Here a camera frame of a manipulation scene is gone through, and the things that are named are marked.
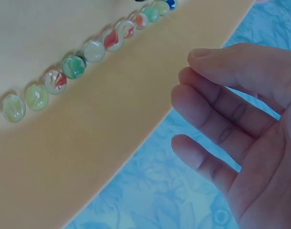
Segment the glass marble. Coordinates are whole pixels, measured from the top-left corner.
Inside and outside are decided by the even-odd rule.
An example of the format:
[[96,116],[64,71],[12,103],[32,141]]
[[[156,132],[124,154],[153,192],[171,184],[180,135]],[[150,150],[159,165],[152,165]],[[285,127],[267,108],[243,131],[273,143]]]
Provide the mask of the glass marble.
[[90,41],[83,48],[83,55],[91,63],[101,61],[105,56],[105,47],[101,42]]
[[151,23],[158,21],[160,18],[159,10],[154,6],[145,7],[142,13],[148,17],[149,22]]
[[79,56],[70,56],[64,60],[62,71],[65,76],[69,79],[78,79],[80,78],[86,68],[86,63]]
[[132,16],[131,21],[135,23],[138,30],[143,30],[149,25],[148,17],[143,13],[136,13]]
[[177,0],[163,0],[163,1],[165,1],[170,6],[170,10],[174,10],[178,6]]
[[50,94],[60,94],[67,86],[67,78],[64,73],[51,70],[44,78],[44,86]]
[[115,52],[124,44],[124,37],[117,29],[107,29],[102,34],[102,43],[107,51]]
[[32,85],[26,91],[25,101],[31,110],[40,111],[48,104],[48,91],[42,86]]
[[117,30],[125,39],[129,39],[135,35],[136,25],[130,20],[121,21],[117,26]]
[[26,104],[17,95],[9,95],[3,100],[2,114],[10,123],[18,123],[26,114]]
[[156,1],[153,6],[158,9],[160,16],[165,16],[170,12],[170,6],[165,1]]

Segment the fingernail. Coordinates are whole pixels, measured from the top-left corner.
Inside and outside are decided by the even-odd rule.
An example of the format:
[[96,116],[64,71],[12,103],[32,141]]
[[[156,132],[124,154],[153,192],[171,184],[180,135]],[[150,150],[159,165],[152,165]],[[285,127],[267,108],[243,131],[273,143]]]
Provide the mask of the fingernail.
[[199,57],[204,57],[208,55],[210,52],[210,49],[193,49],[190,52],[191,57],[193,58],[199,58]]

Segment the hand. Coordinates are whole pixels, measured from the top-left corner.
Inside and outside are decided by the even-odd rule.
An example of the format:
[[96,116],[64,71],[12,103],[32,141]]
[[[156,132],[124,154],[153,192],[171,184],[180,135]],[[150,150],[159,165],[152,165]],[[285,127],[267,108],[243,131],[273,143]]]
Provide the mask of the hand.
[[[172,90],[174,108],[224,149],[238,173],[185,135],[172,147],[220,190],[241,229],[291,229],[291,51],[251,44],[193,50]],[[225,86],[257,96],[269,114]]]

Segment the floral pattern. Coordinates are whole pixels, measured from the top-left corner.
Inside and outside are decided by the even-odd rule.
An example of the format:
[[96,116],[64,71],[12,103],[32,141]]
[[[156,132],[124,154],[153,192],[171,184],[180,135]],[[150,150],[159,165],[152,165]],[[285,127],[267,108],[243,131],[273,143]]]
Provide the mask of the floral pattern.
[[[226,45],[238,42],[291,50],[291,0],[255,4]],[[240,94],[277,117],[263,103]],[[171,138],[184,133],[234,163],[176,113],[158,126],[138,152],[66,229],[237,229],[216,188],[173,153]]]

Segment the knuckle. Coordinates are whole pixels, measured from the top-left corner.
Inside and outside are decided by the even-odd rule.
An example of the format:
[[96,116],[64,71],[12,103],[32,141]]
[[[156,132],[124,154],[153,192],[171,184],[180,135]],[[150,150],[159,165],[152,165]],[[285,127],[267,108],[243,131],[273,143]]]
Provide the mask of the knuckle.
[[251,46],[252,45],[249,43],[238,43],[238,44],[229,46],[229,50],[231,50],[231,52],[235,54],[238,54],[238,53],[246,52],[247,50],[250,49]]

